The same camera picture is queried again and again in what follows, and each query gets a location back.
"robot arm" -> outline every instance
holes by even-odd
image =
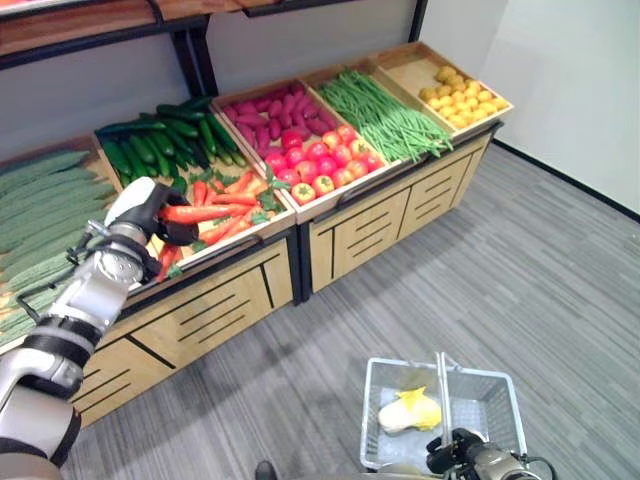
[[[25,468],[42,466],[38,474],[51,467],[49,462],[64,463],[80,429],[80,415],[67,400],[80,388],[82,370],[120,314],[130,287],[159,272],[146,244],[153,234],[175,245],[198,237],[197,226],[158,220],[163,206],[186,203],[168,187],[141,178],[114,202],[104,226],[90,222],[79,245],[87,258],[23,344],[0,362],[0,480],[31,478],[27,470],[16,470],[25,455]],[[96,235],[101,241],[87,248]]]

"black baseboard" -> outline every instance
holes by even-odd
[[[634,221],[640,223],[640,214],[637,214],[633,210],[630,210],[629,208],[625,207],[624,205],[619,204],[615,200],[610,199],[606,195],[601,194],[600,192],[598,192],[598,191],[594,190],[593,188],[585,185],[584,183],[579,182],[575,178],[571,178],[569,175],[566,175],[566,174],[562,173],[561,171],[556,170],[555,168],[550,167],[549,165],[547,165],[545,163],[542,163],[540,160],[537,160],[537,159],[533,158],[531,155],[527,155],[526,153],[518,150],[517,148],[512,147],[511,145],[508,145],[508,144],[496,139],[495,137],[493,138],[492,142],[495,143],[496,145],[498,145],[499,147],[504,148],[507,152],[513,153],[514,155],[517,155],[518,157],[522,158],[523,160],[535,165],[536,167],[539,167],[539,168],[543,169],[546,172],[549,172],[553,176],[558,177],[558,178],[560,178],[561,180],[564,180],[567,183],[570,183],[574,187],[579,188],[583,192],[588,193],[592,197],[597,198],[598,200],[600,200],[601,202],[606,203],[611,208],[614,208],[617,211],[619,211],[620,213],[622,213],[622,214],[626,215],[627,217],[629,217],[631,220],[634,220]]]

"red tomato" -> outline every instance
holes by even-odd
[[[267,158],[265,158],[264,161],[267,162],[267,165],[271,167],[271,170],[273,170],[273,173],[276,175],[280,170],[287,168],[287,161],[279,153],[271,153],[267,155]]]
[[[298,202],[298,205],[304,205],[316,199],[316,191],[311,188],[311,185],[306,183],[299,183],[293,187],[291,189],[291,195],[293,199]]]
[[[292,187],[300,183],[300,176],[291,168],[280,170],[280,173],[278,173],[277,176],[280,180],[287,182]]]
[[[333,172],[331,179],[333,180],[333,184],[336,188],[348,185],[355,180],[353,178],[353,173],[351,173],[346,168],[339,168],[338,170]]]
[[[338,135],[340,135],[340,138],[342,138],[342,143],[344,143],[345,145],[349,145],[349,143],[351,143],[351,140],[355,139],[358,136],[351,125],[340,125],[337,132]]]
[[[322,157],[329,155],[329,148],[322,142],[313,142],[307,148],[307,160],[317,162]]]
[[[333,151],[333,159],[336,161],[338,168],[344,168],[353,160],[351,150],[344,145],[338,145]]]
[[[280,144],[285,150],[290,150],[294,147],[302,147],[302,134],[296,130],[285,130],[280,137]]]
[[[369,148],[362,138],[356,138],[349,143],[349,150],[351,151],[351,157],[354,160],[360,160],[360,156],[368,152]]]
[[[336,162],[331,157],[322,157],[316,165],[318,165],[318,175],[331,176],[333,172],[336,171],[336,168],[338,168]]]
[[[370,172],[373,172],[374,170],[377,170],[378,168],[384,166],[384,162],[382,161],[382,159],[377,154],[371,151],[363,153],[360,157],[360,160],[367,164],[367,170],[369,170]]]
[[[319,197],[326,195],[336,188],[333,185],[333,180],[331,180],[331,177],[328,175],[320,175],[319,177],[316,177],[313,181],[312,187],[316,191],[316,195]]]
[[[333,152],[333,150],[342,143],[342,138],[340,138],[338,132],[332,130],[322,136],[322,143],[329,147],[329,150]]]
[[[296,172],[300,175],[300,180],[302,183],[313,182],[313,179],[318,176],[318,167],[315,162],[310,162],[309,160],[305,160],[304,162],[300,162],[296,165]]]
[[[354,178],[364,177],[367,173],[369,173],[369,170],[367,170],[367,164],[362,160],[353,160],[349,162],[349,165],[347,165],[347,170],[349,170],[353,174]]]
[[[293,147],[284,156],[289,168],[296,168],[296,165],[304,160],[304,152],[300,147]]]

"wire shopping basket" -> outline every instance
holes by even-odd
[[[426,386],[425,393],[442,410],[440,425],[429,431],[414,428],[387,434],[378,413],[396,399],[396,393]],[[436,364],[371,358],[362,413],[360,462],[378,470],[388,464],[408,464],[430,473],[426,446],[442,436],[451,443],[451,431],[464,427],[488,441],[519,454],[526,452],[524,432],[511,377],[506,373],[463,368],[445,353]]]

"gray carpet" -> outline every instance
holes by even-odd
[[[64,473],[362,471],[367,359],[444,350],[512,375],[562,479],[637,479],[639,331],[640,226],[492,146],[457,210],[84,430]]]

